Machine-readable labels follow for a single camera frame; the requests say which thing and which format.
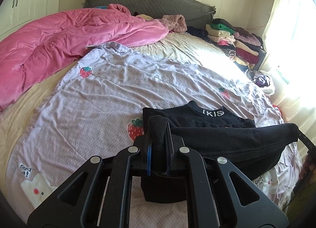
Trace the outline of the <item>purple white crumpled garment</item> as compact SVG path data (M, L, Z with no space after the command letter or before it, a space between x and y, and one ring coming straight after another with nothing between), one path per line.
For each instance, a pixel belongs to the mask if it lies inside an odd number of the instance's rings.
M245 74L246 77L257 85L267 96L271 96L275 93L273 80L268 75L257 70L247 70Z

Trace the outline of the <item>grey quilted headboard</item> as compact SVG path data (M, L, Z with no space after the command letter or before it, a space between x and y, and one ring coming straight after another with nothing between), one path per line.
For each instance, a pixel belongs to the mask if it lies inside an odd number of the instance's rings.
M164 15L181 14L187 26L204 29L216 14L215 6L209 6L195 0L85 0L84 8L120 4L129 9L131 14L145 14L161 19Z

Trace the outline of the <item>black orange sweatshirt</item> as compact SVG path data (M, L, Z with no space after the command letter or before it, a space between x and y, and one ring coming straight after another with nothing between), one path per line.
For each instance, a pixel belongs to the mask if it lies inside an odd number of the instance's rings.
M169 109L143 108L142 121L144 132L153 137L151 167L160 173L166 166L167 128L201 156L227 158L250 180L276 166L285 146L298 140L295 124L256 127L253 120L238 117L225 107L208 110L195 101Z

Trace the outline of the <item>pink crumpled garment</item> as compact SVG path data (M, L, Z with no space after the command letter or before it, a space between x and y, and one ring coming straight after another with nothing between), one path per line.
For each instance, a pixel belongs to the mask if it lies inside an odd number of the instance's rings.
M185 18L181 14L164 15L158 21L165 24L169 32L184 33L187 31Z

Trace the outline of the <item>cream wardrobe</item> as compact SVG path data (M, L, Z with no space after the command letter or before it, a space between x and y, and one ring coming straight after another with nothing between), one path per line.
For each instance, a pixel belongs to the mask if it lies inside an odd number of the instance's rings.
M1 4L1 39L33 20L58 11L59 0L4 0Z

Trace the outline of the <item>pink quilt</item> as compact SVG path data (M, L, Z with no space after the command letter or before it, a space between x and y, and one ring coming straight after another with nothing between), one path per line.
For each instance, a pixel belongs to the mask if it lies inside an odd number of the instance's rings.
M168 32L157 19L135 17L119 4L59 12L27 23L1 40L1 110L83 57L88 47L106 42L148 45Z

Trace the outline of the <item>stack of folded clothes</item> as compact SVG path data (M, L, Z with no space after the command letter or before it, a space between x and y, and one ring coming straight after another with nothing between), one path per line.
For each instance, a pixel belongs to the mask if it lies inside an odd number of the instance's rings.
M266 56L261 37L221 18L213 19L203 29L190 26L187 32L217 47L242 71L257 71Z

